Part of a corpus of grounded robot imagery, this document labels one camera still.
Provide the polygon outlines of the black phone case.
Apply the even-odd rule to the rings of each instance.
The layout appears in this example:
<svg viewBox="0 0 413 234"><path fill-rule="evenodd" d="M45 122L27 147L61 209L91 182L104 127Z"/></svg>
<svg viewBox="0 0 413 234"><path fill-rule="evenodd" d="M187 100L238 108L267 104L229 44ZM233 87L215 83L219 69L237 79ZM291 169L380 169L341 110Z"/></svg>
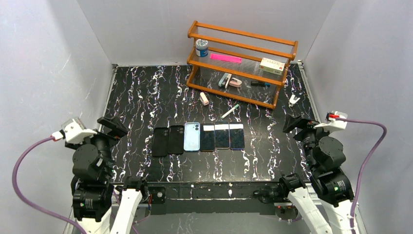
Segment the black phone case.
<svg viewBox="0 0 413 234"><path fill-rule="evenodd" d="M184 152L184 126L172 125L169 127L168 154L180 155Z"/></svg>
<svg viewBox="0 0 413 234"><path fill-rule="evenodd" d="M151 155L152 157L165 157L168 155L169 131L167 127L154 129Z"/></svg>

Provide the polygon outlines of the light blue phone case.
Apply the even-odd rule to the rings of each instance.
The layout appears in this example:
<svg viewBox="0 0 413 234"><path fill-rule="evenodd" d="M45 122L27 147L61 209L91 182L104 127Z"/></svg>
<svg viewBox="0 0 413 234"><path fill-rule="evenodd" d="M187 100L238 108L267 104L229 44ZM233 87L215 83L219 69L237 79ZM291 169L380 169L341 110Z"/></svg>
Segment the light blue phone case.
<svg viewBox="0 0 413 234"><path fill-rule="evenodd" d="M184 150L186 152L200 150L200 123L187 122L184 124Z"/></svg>

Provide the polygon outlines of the phone with black screen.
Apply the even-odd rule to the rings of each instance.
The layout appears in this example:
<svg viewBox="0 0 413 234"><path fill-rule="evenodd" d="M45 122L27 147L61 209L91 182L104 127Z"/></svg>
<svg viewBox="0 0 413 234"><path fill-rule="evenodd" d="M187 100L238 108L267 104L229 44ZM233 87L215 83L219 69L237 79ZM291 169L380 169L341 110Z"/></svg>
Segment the phone with black screen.
<svg viewBox="0 0 413 234"><path fill-rule="evenodd" d="M214 124L203 123L200 129L200 151L212 152L215 150Z"/></svg>

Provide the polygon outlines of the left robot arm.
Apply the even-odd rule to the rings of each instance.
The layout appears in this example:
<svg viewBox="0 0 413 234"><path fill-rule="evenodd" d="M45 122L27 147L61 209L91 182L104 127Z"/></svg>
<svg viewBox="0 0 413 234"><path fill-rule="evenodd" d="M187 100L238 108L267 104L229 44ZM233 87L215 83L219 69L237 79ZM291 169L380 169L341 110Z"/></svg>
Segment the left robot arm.
<svg viewBox="0 0 413 234"><path fill-rule="evenodd" d="M147 182L139 176L129 176L118 189L120 203L113 223L111 183L115 160L112 148L128 134L118 116L101 117L99 124L109 129L103 133L88 129L79 118L62 125L65 147L74 149L72 172L78 183L73 189L75 224L85 234L130 233L139 203L148 195Z"/></svg>

